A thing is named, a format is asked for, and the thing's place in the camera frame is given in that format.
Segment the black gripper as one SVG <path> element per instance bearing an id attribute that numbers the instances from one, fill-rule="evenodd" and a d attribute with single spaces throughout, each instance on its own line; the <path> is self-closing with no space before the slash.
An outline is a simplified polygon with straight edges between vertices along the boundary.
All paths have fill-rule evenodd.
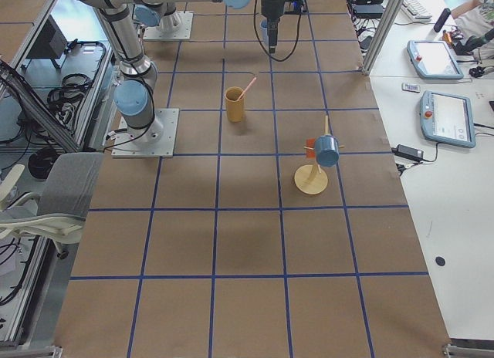
<path id="1" fill-rule="evenodd" d="M 278 19 L 268 19 L 266 21 L 266 35 L 267 35 L 267 43 L 270 46 L 269 52 L 276 52 L 276 45 L 278 42 Z"/>

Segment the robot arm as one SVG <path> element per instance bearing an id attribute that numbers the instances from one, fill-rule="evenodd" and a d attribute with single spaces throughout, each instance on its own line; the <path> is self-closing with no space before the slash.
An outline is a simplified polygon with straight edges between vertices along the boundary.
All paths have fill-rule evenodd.
<path id="1" fill-rule="evenodd" d="M 77 0 L 95 10 L 103 30 L 119 60 L 124 81 L 114 94 L 114 101 L 127 123 L 132 137 L 155 136 L 163 130 L 151 106 L 157 68 L 147 57 L 132 19 L 130 6 L 142 5 L 158 14 L 174 14 L 177 2 L 225 3 L 228 7 L 243 8 L 250 0 Z"/>
<path id="2" fill-rule="evenodd" d="M 254 31 L 263 52 L 273 61 L 285 62 L 295 52 L 299 42 L 300 22 L 303 14 L 308 12 L 306 0 L 255 0 Z M 289 54 L 276 58 L 279 22 L 284 15 L 297 15 L 296 38 Z"/>

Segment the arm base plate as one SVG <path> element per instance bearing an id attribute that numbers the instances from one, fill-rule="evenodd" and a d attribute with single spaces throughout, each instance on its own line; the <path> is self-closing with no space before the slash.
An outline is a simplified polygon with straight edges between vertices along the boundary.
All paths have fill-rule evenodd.
<path id="1" fill-rule="evenodd" d="M 155 27 L 147 27 L 144 31 L 144 41 L 148 42 L 177 42 L 188 41 L 191 38 L 191 28 L 194 13 L 191 11 L 175 11 L 162 18 Z"/>
<path id="2" fill-rule="evenodd" d="M 178 108 L 159 108 L 155 110 L 154 122 L 148 130 L 141 131 L 127 128 L 123 117 L 119 128 L 124 133 L 116 135 L 116 146 L 111 151 L 114 158 L 173 157 L 176 141 Z"/>

